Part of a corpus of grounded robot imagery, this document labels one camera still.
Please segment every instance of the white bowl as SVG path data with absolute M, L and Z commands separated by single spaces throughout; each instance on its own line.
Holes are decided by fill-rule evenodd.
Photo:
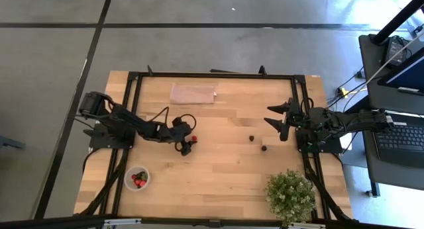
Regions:
M 144 172 L 147 173 L 147 181 L 146 181 L 146 184 L 143 187 L 137 189 L 137 186 L 134 183 L 134 179 L 132 179 L 131 176 L 133 176 L 133 174 L 140 173 L 141 171 L 144 171 Z M 125 184 L 125 187 L 127 187 L 127 189 L 129 189 L 131 191 L 141 191 L 141 190 L 147 188 L 147 185 L 150 183 L 150 180 L 151 180 L 151 176 L 150 176 L 148 170 L 145 167 L 134 166 L 134 167 L 128 169 L 128 171 L 125 173 L 124 184 Z

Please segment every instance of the potted plant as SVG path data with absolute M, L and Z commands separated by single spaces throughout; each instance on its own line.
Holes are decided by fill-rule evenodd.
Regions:
M 299 172 L 287 170 L 272 175 L 265 190 L 270 211 L 282 221 L 282 226 L 310 219 L 315 208 L 315 192 L 312 182 Z

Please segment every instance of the white cable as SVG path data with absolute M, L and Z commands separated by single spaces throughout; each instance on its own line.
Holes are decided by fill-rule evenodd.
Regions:
M 372 81 L 372 79 L 374 79 L 376 76 L 377 76 L 377 74 L 380 72 L 380 71 L 382 71 L 383 69 L 384 69 L 384 67 L 392 60 L 392 59 L 394 59 L 399 53 L 402 53 L 402 51 L 404 51 L 410 44 L 412 44 L 414 41 L 416 41 L 419 37 L 421 37 L 422 35 L 424 34 L 424 31 L 419 35 L 419 36 L 417 36 L 417 37 L 415 37 L 411 42 L 409 42 L 409 43 L 407 43 L 402 49 L 400 49 L 395 55 L 393 55 L 388 61 L 386 61 L 386 63 L 384 63 L 383 64 L 383 66 L 381 66 L 381 68 L 379 69 L 379 70 L 377 70 L 377 72 L 373 75 L 373 76 L 371 76 L 370 77 L 370 79 L 368 80 L 368 81 L 366 81 L 365 83 L 363 83 L 362 85 L 360 85 L 360 86 L 363 86 L 363 85 L 367 85 L 367 84 L 369 84 L 371 81 Z M 363 87 L 361 87 L 348 101 L 347 101 L 347 103 L 346 103 L 346 105 L 343 107 L 343 112 L 346 110 L 346 107 L 347 107 L 347 105 L 349 104 L 349 102 L 350 102 L 350 100 L 352 100 L 352 98 L 354 98 L 355 96 L 356 96 L 356 94 L 358 94 L 361 90 L 363 90 Z

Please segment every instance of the gray floor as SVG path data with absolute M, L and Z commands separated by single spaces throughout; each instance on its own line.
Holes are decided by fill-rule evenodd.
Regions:
M 104 0 L 0 0 L 0 22 L 97 22 Z M 108 23 L 339 23 L 382 26 L 393 0 L 112 0 Z M 362 66 L 359 30 L 103 29 L 84 91 L 104 90 L 111 70 L 315 74 L 328 97 Z M 399 35 L 408 37 L 407 32 Z M 0 221 L 27 219 L 80 76 L 93 29 L 0 28 L 0 135 L 26 149 L 0 151 Z M 350 82 L 352 89 L 359 83 Z M 47 217 L 69 216 L 88 137 L 75 123 Z M 364 196 L 366 169 L 345 167 L 354 217 L 419 228 L 424 193 L 382 185 Z

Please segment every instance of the wooden tabletop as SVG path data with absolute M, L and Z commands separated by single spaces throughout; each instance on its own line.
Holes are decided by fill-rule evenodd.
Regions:
M 112 71 L 106 94 L 121 103 L 128 72 Z M 326 98 L 319 76 L 306 76 L 308 95 L 316 107 L 325 107 Z M 214 85 L 217 96 L 212 105 L 171 105 L 173 84 Z M 130 99 L 133 99 L 133 84 Z M 293 169 L 304 174 L 301 154 L 291 129 L 286 142 L 263 118 L 282 118 L 266 107 L 280 105 L 292 97 L 288 80 L 223 79 L 184 77 L 143 77 L 137 115 L 150 119 L 169 106 L 168 125 L 176 116 L 190 113 L 197 119 L 193 135 L 198 143 L 183 157 L 173 144 L 148 142 L 136 136 L 127 169 L 143 165 L 151 174 L 149 186 L 140 192 L 122 190 L 120 216 L 156 218 L 220 218 L 275 220 L 266 202 L 268 176 Z M 163 121 L 164 116 L 156 120 Z M 190 118 L 184 119 L 193 124 Z M 268 150 L 262 152 L 261 146 Z M 94 153 L 87 161 L 75 212 L 81 212 L 102 188 L 111 150 Z M 331 154 L 320 154 L 325 186 L 344 213 L 352 216 L 340 162 Z M 111 212 L 115 190 L 109 195 Z M 323 218 L 321 199 L 317 210 Z

